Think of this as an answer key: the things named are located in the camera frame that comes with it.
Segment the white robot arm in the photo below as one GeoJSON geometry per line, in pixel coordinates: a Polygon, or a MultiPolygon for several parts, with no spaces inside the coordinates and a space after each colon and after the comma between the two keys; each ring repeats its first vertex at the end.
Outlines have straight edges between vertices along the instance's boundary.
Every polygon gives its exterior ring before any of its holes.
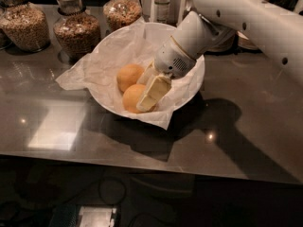
{"type": "Polygon", "coordinates": [[[140,78],[137,109],[149,111],[201,54],[232,31],[244,34],[297,82],[303,82],[303,16],[264,0],[191,0],[193,10],[157,50],[140,78]]]}

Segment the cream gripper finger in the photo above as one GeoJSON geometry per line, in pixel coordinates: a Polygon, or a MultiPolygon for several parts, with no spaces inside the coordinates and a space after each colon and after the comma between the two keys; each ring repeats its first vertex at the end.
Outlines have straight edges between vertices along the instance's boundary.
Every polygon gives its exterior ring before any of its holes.
{"type": "Polygon", "coordinates": [[[138,99],[136,109],[141,112],[150,111],[171,89],[171,79],[165,75],[152,76],[138,99]]]}
{"type": "Polygon", "coordinates": [[[155,77],[159,74],[158,70],[154,67],[154,62],[152,61],[144,70],[142,75],[137,80],[137,84],[146,85],[152,77],[155,77]]]}

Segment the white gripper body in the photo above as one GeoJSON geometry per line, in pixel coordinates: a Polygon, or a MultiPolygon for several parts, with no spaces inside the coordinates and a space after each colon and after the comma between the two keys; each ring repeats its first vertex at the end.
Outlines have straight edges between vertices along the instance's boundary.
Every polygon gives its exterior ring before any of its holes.
{"type": "Polygon", "coordinates": [[[196,64],[182,47],[170,36],[157,50],[154,67],[171,79],[183,78],[196,64]]]}

